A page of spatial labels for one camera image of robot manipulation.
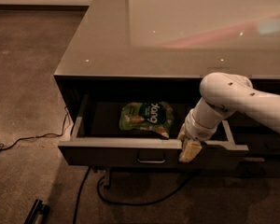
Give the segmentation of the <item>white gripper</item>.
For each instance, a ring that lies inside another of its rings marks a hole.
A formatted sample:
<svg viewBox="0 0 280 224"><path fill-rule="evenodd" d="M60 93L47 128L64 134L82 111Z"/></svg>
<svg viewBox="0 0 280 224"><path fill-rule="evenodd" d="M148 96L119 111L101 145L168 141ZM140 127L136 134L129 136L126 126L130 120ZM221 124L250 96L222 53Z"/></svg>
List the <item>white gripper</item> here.
<svg viewBox="0 0 280 224"><path fill-rule="evenodd" d="M183 163L193 161L202 150L201 141L209 140L217 131L218 124L218 117L213 113L192 108L177 136L182 143L179 161Z"/></svg>

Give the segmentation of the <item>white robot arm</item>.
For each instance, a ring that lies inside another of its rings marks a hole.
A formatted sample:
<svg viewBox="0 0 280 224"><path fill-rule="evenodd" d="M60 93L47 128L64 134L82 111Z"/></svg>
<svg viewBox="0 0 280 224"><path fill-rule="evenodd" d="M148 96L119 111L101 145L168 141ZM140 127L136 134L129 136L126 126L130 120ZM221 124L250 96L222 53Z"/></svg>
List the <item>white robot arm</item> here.
<svg viewBox="0 0 280 224"><path fill-rule="evenodd" d="M181 162L193 161L218 124L234 112L243 113L280 133L280 95L253 88L249 78L211 73L200 83L201 99L185 117L177 139L182 141Z"/></svg>

